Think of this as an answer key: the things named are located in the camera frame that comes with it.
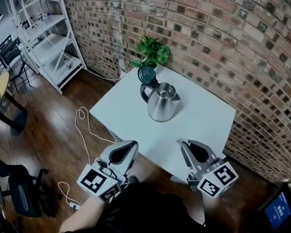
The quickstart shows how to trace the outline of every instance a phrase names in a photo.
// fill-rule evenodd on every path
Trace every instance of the person's arm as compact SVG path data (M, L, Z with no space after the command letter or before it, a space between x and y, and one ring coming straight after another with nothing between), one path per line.
M203 194L206 229L222 233L236 233L235 220L223 205L220 198L213 199Z
M59 232L73 232L96 226L103 209L104 204L96 197L90 196L78 211L63 222Z

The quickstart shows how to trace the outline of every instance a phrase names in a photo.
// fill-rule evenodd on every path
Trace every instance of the kettle handle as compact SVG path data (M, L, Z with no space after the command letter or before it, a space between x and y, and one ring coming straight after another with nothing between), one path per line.
M144 83L142 83L141 86L140 86L140 95L141 95L142 99L143 99L146 103L148 103L148 101L149 101L149 96L148 96L148 95L146 94L146 92L145 92L145 89L146 89L146 88L150 88L150 89L152 89L152 90L155 90L155 88L152 87L152 86L150 86L150 85L146 85L146 84L144 84Z

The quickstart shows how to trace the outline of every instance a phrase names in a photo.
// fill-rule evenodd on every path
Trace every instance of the screen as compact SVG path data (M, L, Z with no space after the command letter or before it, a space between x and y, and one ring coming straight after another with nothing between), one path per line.
M291 211L283 192L265 209L265 213L274 230L289 217Z

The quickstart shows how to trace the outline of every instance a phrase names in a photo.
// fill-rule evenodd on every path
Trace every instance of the person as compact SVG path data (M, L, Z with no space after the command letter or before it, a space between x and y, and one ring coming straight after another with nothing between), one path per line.
M206 226L195 222L181 199L160 194L135 176L109 204L91 196L61 225L60 233L175 232L234 233L236 225L218 199L203 195Z

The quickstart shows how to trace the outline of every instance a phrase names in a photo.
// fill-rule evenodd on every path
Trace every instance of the kettle spout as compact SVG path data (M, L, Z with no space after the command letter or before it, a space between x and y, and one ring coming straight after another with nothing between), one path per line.
M179 102L180 101L180 96L178 95L178 93L175 94L175 96L173 97L173 101L177 101Z

